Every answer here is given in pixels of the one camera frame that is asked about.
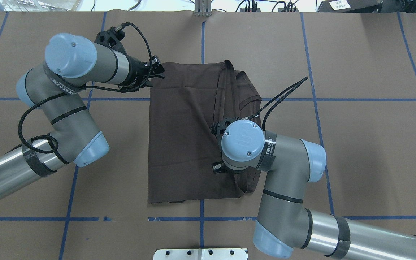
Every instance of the robotic arm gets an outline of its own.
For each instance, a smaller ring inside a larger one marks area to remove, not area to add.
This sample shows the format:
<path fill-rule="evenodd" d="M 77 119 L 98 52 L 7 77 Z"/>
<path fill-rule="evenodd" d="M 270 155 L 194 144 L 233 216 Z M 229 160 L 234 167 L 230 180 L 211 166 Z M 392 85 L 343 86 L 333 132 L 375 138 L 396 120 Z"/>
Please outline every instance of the robotic arm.
<path fill-rule="evenodd" d="M 221 140 L 223 167 L 267 172 L 254 244 L 263 253 L 289 258 L 294 247 L 336 259 L 416 260 L 416 236 L 403 235 L 305 209 L 306 183 L 325 170 L 322 146 L 266 131 L 249 120 L 226 118 L 212 127 Z"/>
<path fill-rule="evenodd" d="M 127 55 L 121 44 L 123 28 L 128 25 L 144 39 L 150 56 L 148 63 Z M 108 153 L 109 145 L 102 131 L 78 95 L 86 89 L 86 82 L 106 82 L 120 89 L 96 88 L 133 92 L 150 86 L 148 79 L 163 77 L 163 72 L 157 56 L 151 55 L 147 40 L 132 23 L 101 31 L 94 43 L 67 33 L 51 38 L 44 64 L 20 78 L 17 94 L 31 109 L 40 105 L 54 130 L 47 138 L 27 140 L 0 158 L 0 199 L 71 162 L 83 167 Z M 21 123 L 19 136 L 25 140 Z"/>

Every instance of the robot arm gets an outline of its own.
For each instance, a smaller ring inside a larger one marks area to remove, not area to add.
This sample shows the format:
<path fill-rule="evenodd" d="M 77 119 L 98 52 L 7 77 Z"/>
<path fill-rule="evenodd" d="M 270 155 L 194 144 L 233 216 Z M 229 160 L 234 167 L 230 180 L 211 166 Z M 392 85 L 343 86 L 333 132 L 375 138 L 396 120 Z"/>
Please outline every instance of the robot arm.
<path fill-rule="evenodd" d="M 71 162 L 83 167 L 108 153 L 109 145 L 78 92 L 85 90 L 89 81 L 121 86 L 116 90 L 119 92 L 133 92 L 149 86 L 148 79 L 162 77 L 164 72 L 150 50 L 149 63 L 127 55 L 120 43 L 127 25 L 135 26 L 123 23 L 102 31 L 94 43 L 82 36 L 55 35 L 46 47 L 45 62 L 18 81 L 17 94 L 30 107 L 58 96 L 41 105 L 54 129 L 48 136 L 55 138 L 57 148 L 52 140 L 32 138 L 28 145 L 3 155 L 0 199 Z"/>
<path fill-rule="evenodd" d="M 325 170 L 320 145 L 263 132 L 249 120 L 225 125 L 218 133 L 225 166 L 268 172 L 253 239 L 259 250 L 279 258 L 289 258 L 297 247 L 337 259 L 416 260 L 414 235 L 303 207 L 306 183 L 318 181 Z"/>

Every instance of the white surface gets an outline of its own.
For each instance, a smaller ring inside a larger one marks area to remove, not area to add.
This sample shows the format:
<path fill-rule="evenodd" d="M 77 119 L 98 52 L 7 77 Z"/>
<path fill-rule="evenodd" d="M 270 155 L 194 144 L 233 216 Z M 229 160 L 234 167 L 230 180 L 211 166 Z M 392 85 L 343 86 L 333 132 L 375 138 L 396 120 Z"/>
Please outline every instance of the white surface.
<path fill-rule="evenodd" d="M 330 2 L 331 7 L 333 10 L 343 10 L 347 8 L 351 8 L 351 5 L 346 0 L 338 0 Z"/>
<path fill-rule="evenodd" d="M 234 12 L 241 0 L 214 0 L 211 3 L 211 8 L 221 8 L 228 12 Z M 137 0 L 96 0 L 96 11 L 106 11 L 112 9 L 128 10 L 134 6 Z M 82 0 L 78 10 L 90 11 L 94 5 L 94 0 Z M 258 8 L 261 8 L 261 12 L 270 12 L 275 3 L 259 1 Z M 277 12 L 277 8 L 282 8 L 283 4 L 278 4 L 274 10 Z M 300 12 L 315 12 L 316 2 L 315 0 L 299 0 L 296 3 L 296 7 Z M 176 11 L 176 10 L 194 10 L 194 4 L 189 0 L 142 0 L 140 5 L 134 9 L 140 11 Z"/>
<path fill-rule="evenodd" d="M 208 249 L 183 249 L 183 250 L 157 250 L 153 255 L 153 260 L 248 260 L 247 249 L 241 248 L 208 248 Z"/>

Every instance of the white label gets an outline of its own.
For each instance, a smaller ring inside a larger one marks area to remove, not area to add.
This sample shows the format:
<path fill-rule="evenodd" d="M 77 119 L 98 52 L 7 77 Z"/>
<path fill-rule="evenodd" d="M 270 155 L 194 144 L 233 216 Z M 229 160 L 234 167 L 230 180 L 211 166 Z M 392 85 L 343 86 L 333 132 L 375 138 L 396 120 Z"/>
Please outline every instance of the white label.
<path fill-rule="evenodd" d="M 330 2 L 331 7 L 333 10 L 341 10 L 346 8 L 351 8 L 351 6 L 348 4 L 347 0 L 338 0 Z"/>

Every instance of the black cloth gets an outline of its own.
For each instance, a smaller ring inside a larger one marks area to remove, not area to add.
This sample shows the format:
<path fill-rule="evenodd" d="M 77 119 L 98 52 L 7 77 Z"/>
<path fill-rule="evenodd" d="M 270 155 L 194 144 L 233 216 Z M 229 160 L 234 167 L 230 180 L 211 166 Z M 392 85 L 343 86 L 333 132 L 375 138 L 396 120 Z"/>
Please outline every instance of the black cloth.
<path fill-rule="evenodd" d="M 257 112 L 261 97 L 243 71 L 219 64 L 163 64 L 150 90 L 148 202 L 238 198 L 253 192 L 260 171 L 213 173 L 221 161 L 210 126 Z M 261 125 L 260 119 L 255 122 Z"/>

